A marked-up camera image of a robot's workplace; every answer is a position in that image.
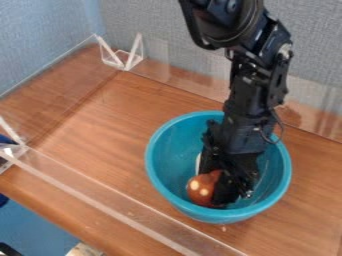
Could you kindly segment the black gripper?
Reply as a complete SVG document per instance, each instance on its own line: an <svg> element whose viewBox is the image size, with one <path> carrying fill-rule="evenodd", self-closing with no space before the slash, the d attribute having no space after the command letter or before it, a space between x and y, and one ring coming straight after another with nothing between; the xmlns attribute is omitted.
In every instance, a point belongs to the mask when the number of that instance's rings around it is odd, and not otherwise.
<svg viewBox="0 0 342 256"><path fill-rule="evenodd" d="M273 144L271 133L277 119L271 111L242 115L223 111L219 121L207 121L202 135L199 174L215 177L211 206L225 208L239 197L249 197L259 179L257 158Z"/></svg>

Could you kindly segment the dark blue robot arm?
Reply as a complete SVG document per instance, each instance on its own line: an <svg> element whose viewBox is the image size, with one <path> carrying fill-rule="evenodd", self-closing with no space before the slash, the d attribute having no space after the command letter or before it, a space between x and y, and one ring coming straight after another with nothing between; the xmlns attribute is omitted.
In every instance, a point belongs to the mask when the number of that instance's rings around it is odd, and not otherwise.
<svg viewBox="0 0 342 256"><path fill-rule="evenodd" d="M202 135L198 175L211 176L213 190L197 203L223 208L253 196L257 159L282 125L275 107L285 101L291 34L263 0L178 0L195 45L222 49L231 61L230 94L223 119L209 120Z"/></svg>

